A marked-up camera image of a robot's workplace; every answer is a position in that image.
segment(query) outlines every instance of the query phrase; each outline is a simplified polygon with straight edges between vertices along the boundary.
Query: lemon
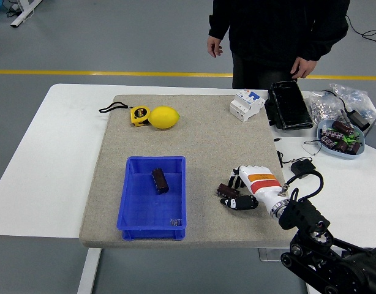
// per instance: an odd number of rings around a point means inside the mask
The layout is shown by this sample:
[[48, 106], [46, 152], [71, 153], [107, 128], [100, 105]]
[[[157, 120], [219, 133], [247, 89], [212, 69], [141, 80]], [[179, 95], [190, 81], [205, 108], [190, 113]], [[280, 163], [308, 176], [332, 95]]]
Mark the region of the lemon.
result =
[[150, 112], [149, 122], [158, 129], [167, 129], [178, 122], [178, 112], [169, 106], [158, 106]]

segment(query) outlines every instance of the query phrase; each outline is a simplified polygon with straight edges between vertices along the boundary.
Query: black pouch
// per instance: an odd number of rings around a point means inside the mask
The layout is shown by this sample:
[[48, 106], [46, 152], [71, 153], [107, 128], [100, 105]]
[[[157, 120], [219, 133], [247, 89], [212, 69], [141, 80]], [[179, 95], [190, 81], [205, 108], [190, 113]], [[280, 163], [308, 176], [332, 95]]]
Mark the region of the black pouch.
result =
[[312, 118], [304, 97], [295, 81], [280, 81], [271, 85], [265, 103], [269, 125], [282, 130], [310, 129]]

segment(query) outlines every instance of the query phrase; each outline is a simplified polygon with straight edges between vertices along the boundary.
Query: plastic bag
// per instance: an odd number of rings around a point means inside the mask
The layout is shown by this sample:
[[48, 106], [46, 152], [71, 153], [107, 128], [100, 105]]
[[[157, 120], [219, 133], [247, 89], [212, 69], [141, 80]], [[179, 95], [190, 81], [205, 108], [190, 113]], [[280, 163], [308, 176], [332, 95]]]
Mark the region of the plastic bag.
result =
[[343, 120], [340, 112], [343, 109], [342, 101], [330, 92], [312, 92], [309, 100], [310, 113], [314, 123], [318, 124], [326, 119]]
[[376, 109], [366, 91], [348, 86], [329, 84], [333, 92], [344, 101], [348, 112], [355, 110], [370, 124], [376, 119]]

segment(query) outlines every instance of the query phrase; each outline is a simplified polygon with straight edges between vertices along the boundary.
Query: gray mat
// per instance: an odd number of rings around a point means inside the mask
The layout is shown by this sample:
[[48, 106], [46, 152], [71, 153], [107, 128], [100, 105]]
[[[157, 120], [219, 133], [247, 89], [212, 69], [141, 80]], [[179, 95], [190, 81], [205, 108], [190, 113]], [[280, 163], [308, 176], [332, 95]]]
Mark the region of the gray mat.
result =
[[[86, 247], [195, 248], [288, 247], [295, 231], [283, 231], [263, 203], [233, 211], [219, 203], [216, 189], [239, 165], [268, 167], [283, 184], [264, 108], [247, 122], [229, 113], [233, 96], [116, 96], [127, 105], [173, 107], [180, 120], [171, 129], [131, 127], [129, 110], [109, 115], [89, 191], [80, 241]], [[187, 228], [182, 241], [124, 241], [116, 228], [129, 156], [185, 156]]]

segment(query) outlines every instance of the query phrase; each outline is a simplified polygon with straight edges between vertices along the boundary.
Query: white circuit breaker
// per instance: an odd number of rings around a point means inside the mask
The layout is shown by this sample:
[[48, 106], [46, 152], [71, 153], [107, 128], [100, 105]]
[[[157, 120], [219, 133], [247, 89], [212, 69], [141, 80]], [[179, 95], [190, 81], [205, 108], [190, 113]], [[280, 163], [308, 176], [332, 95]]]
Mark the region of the white circuit breaker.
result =
[[235, 99], [230, 102], [230, 113], [240, 121], [247, 121], [264, 106], [266, 101], [251, 90], [244, 89], [238, 92]]

